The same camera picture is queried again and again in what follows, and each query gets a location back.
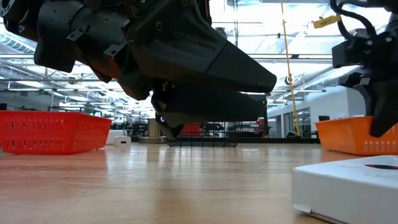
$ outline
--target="white object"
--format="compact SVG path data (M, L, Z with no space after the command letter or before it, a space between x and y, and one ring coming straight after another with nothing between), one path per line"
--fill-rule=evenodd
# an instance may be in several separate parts
M123 130L109 130L108 137L106 138L107 145L113 145L116 136L122 136L124 134Z
M333 223L398 223L398 170L367 165L398 167L398 156L294 168L294 209Z
M130 147L131 138L128 136L116 136L114 138L114 145L116 147Z

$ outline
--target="yellow cable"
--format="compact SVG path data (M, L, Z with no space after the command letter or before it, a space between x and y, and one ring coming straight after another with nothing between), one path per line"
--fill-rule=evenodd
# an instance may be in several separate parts
M293 79L292 79L292 74L290 72L289 51L287 49L287 35L286 35L285 14L284 14L284 0L280 0L280 6L282 8L282 22L283 22L284 34L285 34L285 49L286 49L287 72L289 73L290 92L292 94L293 112L294 112L294 118L296 120L296 133L298 135L300 135L299 119L297 117L296 100L295 100L294 91L293 91Z

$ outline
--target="ceiling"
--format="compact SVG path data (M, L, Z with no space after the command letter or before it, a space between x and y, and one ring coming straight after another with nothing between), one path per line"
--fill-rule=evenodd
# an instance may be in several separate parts
M211 0L210 11L213 27L224 28L228 40L236 44L241 50L255 58L262 66L276 74L278 82L276 90L288 89L285 78L288 67L285 59L285 42L282 27L281 4L274 0ZM334 70L331 68L331 48L344 41L336 25L322 29L314 29L312 22L319 17L333 15L333 11L325 0L301 0L300 2L312 3L287 3L284 4L287 43L289 55L300 55L298 59L290 60L290 71L294 77L296 89L322 89L330 85L333 78L346 74L355 69L344 68ZM355 6L347 7L367 17L380 32L386 25L389 13L384 9L363 9ZM344 18L347 28L362 28L355 20ZM9 33L0 26L0 63L3 67L23 68L25 72L5 72L0 70L0 78L33 78L39 79L97 79L96 75L86 65L76 63L71 73L59 72L52 69L34 65L33 56L35 43ZM124 111L123 114L146 114L153 116L154 111L150 104L150 97L144 101L136 101L121 91L116 82L105 84L103 82L46 82L41 83L49 88L65 89L58 91L57 96L67 102L66 106L82 103L113 103L108 106L97 106L103 113L113 113L113 109ZM11 83L9 88L39 88L37 83ZM272 93L273 99L289 99L281 93Z

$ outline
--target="plastic basket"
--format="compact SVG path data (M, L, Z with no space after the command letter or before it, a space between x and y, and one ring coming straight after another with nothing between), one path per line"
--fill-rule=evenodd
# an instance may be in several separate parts
M372 120L361 117L318 122L323 148L360 156L398 155L398 124L375 138L369 135Z
M0 111L0 147L15 154L73 154L105 147L111 120L83 113Z

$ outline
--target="red basket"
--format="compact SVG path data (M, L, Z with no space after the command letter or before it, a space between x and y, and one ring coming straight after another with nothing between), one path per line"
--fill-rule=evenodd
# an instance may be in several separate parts
M15 154L73 154L105 147L111 120L83 113L0 111L0 147Z

